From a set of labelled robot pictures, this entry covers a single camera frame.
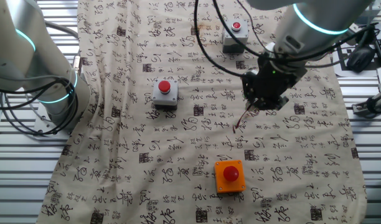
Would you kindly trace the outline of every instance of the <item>metal bracket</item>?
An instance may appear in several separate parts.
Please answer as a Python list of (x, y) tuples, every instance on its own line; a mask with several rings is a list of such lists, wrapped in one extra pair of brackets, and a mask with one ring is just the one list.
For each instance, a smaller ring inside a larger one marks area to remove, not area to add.
[[(40, 103), (39, 109), (37, 112), (41, 115), (41, 117), (48, 118), (47, 110), (45, 107)], [(44, 119), (39, 118), (38, 116), (35, 117), (35, 124), (34, 129), (42, 132), (47, 132), (48, 130), (51, 130), (52, 128), (55, 128), (56, 125), (52, 122), (48, 122)], [(40, 141), (46, 141), (46, 138), (43, 136), (34, 136), (36, 139)], [(52, 139), (56, 140), (68, 140), (70, 137), (70, 133), (65, 132), (65, 130), (59, 131), (57, 134), (51, 134), (48, 135), (48, 141)]]

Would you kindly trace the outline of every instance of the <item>beige fabric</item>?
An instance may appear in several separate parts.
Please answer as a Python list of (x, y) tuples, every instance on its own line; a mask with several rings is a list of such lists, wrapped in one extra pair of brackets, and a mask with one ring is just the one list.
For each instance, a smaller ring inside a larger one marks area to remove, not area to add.
[[(226, 18), (248, 19), (236, 2), (219, 4)], [(261, 38), (274, 40), (284, 9), (247, 9)], [(245, 108), (241, 82), (201, 55), (193, 10), (188, 1), (79, 1), (90, 106), (63, 149), (38, 223), (360, 223), (364, 179), (332, 68), (309, 71), (282, 110), (262, 111), (234, 134)], [(211, 1), (200, 2), (199, 19), (219, 64), (256, 66), (249, 53), (220, 52)], [(249, 46), (261, 51), (248, 24)], [(156, 78), (179, 82), (177, 111), (153, 109)], [(237, 159), (246, 190), (217, 195), (214, 162)]]

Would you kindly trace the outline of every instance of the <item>table surface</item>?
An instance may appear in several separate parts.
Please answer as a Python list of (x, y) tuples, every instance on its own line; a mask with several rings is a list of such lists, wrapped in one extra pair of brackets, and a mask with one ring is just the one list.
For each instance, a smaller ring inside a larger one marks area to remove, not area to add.
[[(77, 1), (38, 1), (48, 21), (77, 31)], [(78, 41), (49, 29), (52, 39), (70, 63), (78, 52)], [(351, 104), (376, 95), (377, 78), (338, 78), (367, 186), (367, 217), (364, 223), (381, 223), (381, 115), (367, 120), (352, 114)], [(12, 105), (24, 96), (9, 96)], [(17, 111), (18, 118), (33, 127), (35, 114), (29, 106)], [(1, 116), (0, 121), (0, 223), (35, 223), (52, 171), (65, 141), (38, 141), (20, 134)]]

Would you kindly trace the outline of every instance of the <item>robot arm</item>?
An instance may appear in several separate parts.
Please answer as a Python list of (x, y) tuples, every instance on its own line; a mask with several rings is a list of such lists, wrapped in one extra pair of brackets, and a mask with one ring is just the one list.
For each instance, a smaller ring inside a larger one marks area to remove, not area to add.
[[(51, 75), (63, 77), (75, 87), (78, 111), (68, 125), (68, 129), (72, 129), (88, 104), (88, 85), (50, 38), (42, 11), (35, 1), (0, 0), (0, 89), (15, 91), (23, 87), (32, 90), (55, 80), (36, 77)], [(57, 83), (42, 94), (39, 101), (50, 119), (59, 124), (67, 119), (69, 98), (65, 87)]]
[[(264, 55), (297, 59), (319, 53), (341, 39), (372, 0), (248, 2), (257, 9), (274, 9), (292, 4), (276, 29), (276, 43), (269, 44), (269, 52), (265, 51)], [(319, 60), (322, 56), (309, 60)], [(250, 70), (242, 78), (245, 96), (252, 105), (250, 109), (280, 110), (288, 101), (283, 93), (307, 72), (304, 67), (306, 62), (283, 63), (259, 57), (259, 71)]]

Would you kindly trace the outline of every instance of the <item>red button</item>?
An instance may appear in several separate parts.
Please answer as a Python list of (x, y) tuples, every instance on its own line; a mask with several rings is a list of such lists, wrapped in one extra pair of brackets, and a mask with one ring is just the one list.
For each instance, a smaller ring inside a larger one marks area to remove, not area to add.
[(242, 25), (240, 25), (239, 22), (234, 22), (234, 23), (232, 24), (232, 29), (233, 29), (234, 31), (239, 31), (240, 28), (241, 28), (241, 26), (242, 26)]
[(227, 181), (233, 182), (238, 179), (239, 171), (234, 166), (228, 166), (223, 170), (223, 177), (225, 177)]
[(170, 91), (170, 88), (171, 85), (169, 81), (163, 80), (159, 83), (159, 90), (161, 91), (161, 93), (168, 93)]

